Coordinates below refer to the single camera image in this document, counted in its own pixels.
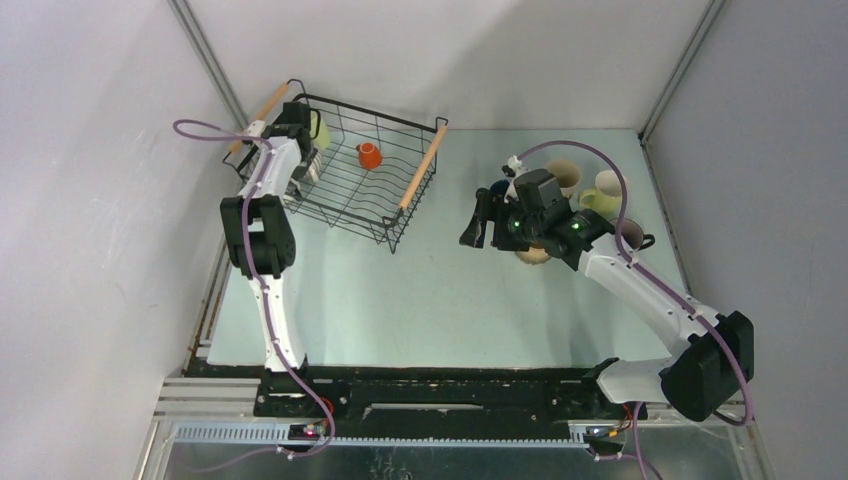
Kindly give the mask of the dark blue mug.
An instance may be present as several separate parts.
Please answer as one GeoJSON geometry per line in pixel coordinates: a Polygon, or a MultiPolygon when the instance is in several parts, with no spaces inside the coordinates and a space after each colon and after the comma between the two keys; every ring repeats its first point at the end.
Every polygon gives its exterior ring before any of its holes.
{"type": "Polygon", "coordinates": [[[511,185],[511,181],[508,179],[501,179],[495,181],[487,188],[479,188],[475,192],[475,197],[480,200],[481,198],[491,199],[491,198],[500,198],[506,195],[509,187],[511,185]]]}

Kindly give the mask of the pale yellow mug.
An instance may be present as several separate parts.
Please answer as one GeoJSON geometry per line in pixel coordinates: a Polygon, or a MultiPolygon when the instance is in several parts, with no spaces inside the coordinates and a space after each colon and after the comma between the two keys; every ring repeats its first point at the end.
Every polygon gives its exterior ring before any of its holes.
{"type": "Polygon", "coordinates": [[[578,204],[590,209],[604,218],[617,217],[621,212],[623,190],[618,175],[613,170],[599,172],[594,179],[594,186],[583,190],[578,195],[578,204]]]}

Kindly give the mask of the floral painted ceramic mug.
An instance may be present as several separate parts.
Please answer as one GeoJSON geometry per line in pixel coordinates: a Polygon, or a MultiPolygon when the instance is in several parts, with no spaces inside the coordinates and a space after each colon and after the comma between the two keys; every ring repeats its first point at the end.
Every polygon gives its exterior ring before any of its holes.
{"type": "Polygon", "coordinates": [[[562,195],[570,199],[582,180],[579,166],[571,160],[553,159],[548,161],[544,168],[556,178],[562,195]]]}

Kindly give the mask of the white ribbed mug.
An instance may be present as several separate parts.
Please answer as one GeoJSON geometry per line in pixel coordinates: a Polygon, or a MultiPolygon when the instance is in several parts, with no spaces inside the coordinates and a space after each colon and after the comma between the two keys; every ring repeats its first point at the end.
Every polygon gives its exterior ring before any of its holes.
{"type": "Polygon", "coordinates": [[[285,202],[300,202],[303,200],[301,185],[296,181],[290,181],[283,195],[285,202]]]}

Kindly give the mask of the grey striped mug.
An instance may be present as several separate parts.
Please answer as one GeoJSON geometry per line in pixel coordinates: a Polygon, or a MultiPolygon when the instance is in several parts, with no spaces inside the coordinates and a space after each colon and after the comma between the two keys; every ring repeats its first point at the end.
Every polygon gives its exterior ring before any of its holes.
{"type": "Polygon", "coordinates": [[[320,150],[314,150],[308,160],[308,168],[306,178],[312,184],[317,184],[320,181],[320,175],[323,166],[323,154],[320,150]]]}

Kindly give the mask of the cream speckled mug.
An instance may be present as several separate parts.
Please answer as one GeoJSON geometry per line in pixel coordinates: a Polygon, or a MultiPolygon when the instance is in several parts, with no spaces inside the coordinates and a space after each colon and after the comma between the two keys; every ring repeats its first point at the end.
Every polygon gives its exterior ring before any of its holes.
{"type": "Polygon", "coordinates": [[[551,256],[543,249],[530,247],[526,251],[517,251],[516,257],[524,264],[537,266],[548,262],[551,256]]]}

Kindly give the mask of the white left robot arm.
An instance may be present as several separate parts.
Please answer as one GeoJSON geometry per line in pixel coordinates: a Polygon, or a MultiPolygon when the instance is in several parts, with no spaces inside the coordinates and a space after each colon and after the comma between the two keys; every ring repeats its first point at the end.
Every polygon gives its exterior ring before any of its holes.
{"type": "Polygon", "coordinates": [[[296,260],[296,238],[285,203],[315,159],[312,111],[286,102],[277,121],[258,120],[239,138],[254,144],[256,164],[219,210],[231,264],[248,281],[259,310],[265,351],[260,394],[276,394],[290,415],[304,416],[317,395],[300,372],[307,354],[286,306],[291,282],[285,275],[296,260]]]}

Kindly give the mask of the lilac mug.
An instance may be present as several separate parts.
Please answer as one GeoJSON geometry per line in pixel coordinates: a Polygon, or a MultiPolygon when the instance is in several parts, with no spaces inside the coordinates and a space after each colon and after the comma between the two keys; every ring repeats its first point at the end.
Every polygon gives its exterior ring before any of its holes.
{"type": "Polygon", "coordinates": [[[642,226],[632,219],[624,218],[621,221],[614,219],[613,226],[622,245],[630,250],[643,251],[656,244],[655,235],[646,233],[642,226]]]}

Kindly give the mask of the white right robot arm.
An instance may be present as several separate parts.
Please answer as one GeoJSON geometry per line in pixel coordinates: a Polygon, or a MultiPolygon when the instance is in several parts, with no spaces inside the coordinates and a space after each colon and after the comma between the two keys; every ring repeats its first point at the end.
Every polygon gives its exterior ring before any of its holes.
{"type": "Polygon", "coordinates": [[[662,402],[704,421],[752,379],[752,322],[738,311],[723,315],[659,279],[610,221],[591,209],[573,210],[549,171],[519,168],[474,197],[460,244],[543,249],[622,301],[667,350],[665,358],[597,365],[581,392],[591,416],[606,418],[622,403],[662,402]]]}

